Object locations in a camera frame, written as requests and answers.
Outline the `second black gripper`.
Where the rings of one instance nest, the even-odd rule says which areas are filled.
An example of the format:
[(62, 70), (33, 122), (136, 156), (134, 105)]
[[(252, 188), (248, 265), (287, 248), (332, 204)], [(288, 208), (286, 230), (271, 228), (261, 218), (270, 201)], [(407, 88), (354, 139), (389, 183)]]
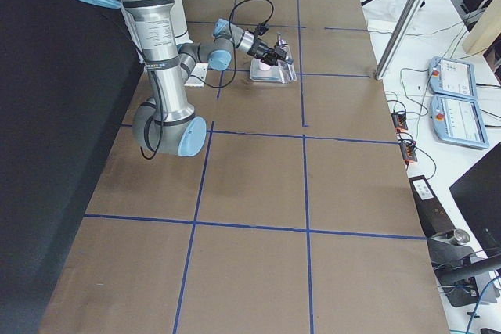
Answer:
[(264, 35), (268, 29), (269, 25), (257, 25), (255, 27), (254, 32), (252, 33), (252, 45), (247, 51), (247, 54), (266, 65), (276, 65), (277, 61), (291, 63), (292, 58), (283, 46), (276, 45), (274, 48), (270, 48), (260, 39), (260, 37)]

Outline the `second grey blue robot arm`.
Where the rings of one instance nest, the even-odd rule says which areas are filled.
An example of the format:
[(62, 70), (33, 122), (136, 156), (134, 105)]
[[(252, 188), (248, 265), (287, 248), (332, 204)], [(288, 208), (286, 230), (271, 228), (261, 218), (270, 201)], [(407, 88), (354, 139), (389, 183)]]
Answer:
[(269, 66), (291, 63), (285, 50), (261, 40), (260, 23), (245, 31), (231, 19), (220, 19), (212, 43), (192, 43), (187, 36), (182, 0), (79, 0), (108, 9), (123, 9), (133, 19), (131, 35), (145, 64), (153, 96), (137, 109), (132, 130), (143, 151), (186, 157), (204, 146), (207, 124), (188, 102), (185, 83), (199, 63), (226, 70), (236, 51)]

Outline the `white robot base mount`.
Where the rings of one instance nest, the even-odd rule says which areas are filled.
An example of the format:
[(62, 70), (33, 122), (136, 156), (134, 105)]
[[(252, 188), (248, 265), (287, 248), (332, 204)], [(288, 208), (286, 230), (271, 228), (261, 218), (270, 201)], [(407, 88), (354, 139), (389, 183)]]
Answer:
[(202, 88), (205, 85), (206, 77), (208, 72), (207, 63), (197, 63), (193, 68), (191, 74), (189, 75), (185, 86)]

